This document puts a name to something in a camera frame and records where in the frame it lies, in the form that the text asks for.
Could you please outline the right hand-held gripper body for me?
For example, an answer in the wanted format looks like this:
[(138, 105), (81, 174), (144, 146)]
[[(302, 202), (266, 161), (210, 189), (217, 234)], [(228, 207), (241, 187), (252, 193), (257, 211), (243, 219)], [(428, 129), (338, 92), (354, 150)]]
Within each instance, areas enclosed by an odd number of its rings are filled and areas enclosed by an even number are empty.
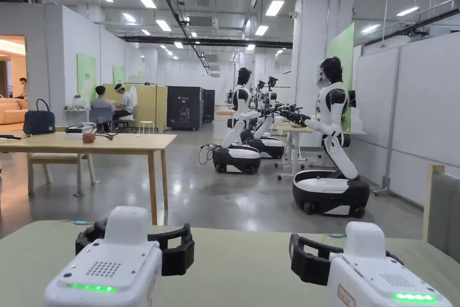
[(368, 222), (349, 222), (343, 252), (327, 282), (330, 307), (451, 307), (438, 290), (386, 255), (385, 235)]

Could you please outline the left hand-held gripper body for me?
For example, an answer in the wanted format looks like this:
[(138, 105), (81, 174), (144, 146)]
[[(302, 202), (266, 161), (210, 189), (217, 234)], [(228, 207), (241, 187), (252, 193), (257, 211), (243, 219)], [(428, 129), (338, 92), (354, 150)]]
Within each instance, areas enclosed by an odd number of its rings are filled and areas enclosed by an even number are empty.
[(148, 240), (151, 217), (118, 206), (105, 235), (77, 254), (46, 287), (46, 307), (151, 307), (162, 273), (162, 251)]

